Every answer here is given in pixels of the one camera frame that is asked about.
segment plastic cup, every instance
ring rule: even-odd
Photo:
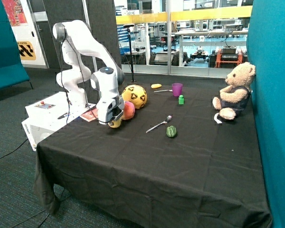
[[[180,96],[181,91],[182,91],[182,84],[181,83],[173,83],[172,84],[173,96]]]

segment floor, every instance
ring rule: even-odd
[[[21,122],[28,116],[25,106],[62,91],[56,83],[57,69],[26,69],[34,90],[24,82],[0,90],[0,157],[18,148],[26,135]],[[138,83],[171,85],[182,82],[186,87],[223,88],[223,79],[193,78],[181,76],[135,75]],[[125,83],[131,76],[126,75]],[[88,99],[96,102],[96,91],[86,83]],[[33,193],[35,153],[26,141],[15,152],[0,159],[0,228],[37,228],[47,213]],[[93,205],[87,205],[72,197],[62,187],[54,187],[63,202],[58,213],[49,216],[43,228],[140,228],[130,221],[119,220]]]

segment brown teddy bear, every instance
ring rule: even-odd
[[[250,84],[255,75],[256,67],[249,62],[238,65],[227,75],[226,83],[229,86],[219,91],[220,99],[215,97],[212,101],[214,108],[220,110],[215,119],[220,115],[225,120],[233,120],[240,115],[250,98]]]

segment glass wall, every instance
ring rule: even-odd
[[[123,70],[225,77],[247,61],[252,2],[115,0]]]

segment teal partition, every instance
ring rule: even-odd
[[[21,64],[18,45],[0,0],[0,89],[29,81]]]
[[[285,228],[285,0],[255,0],[247,38],[253,104],[274,227]]]

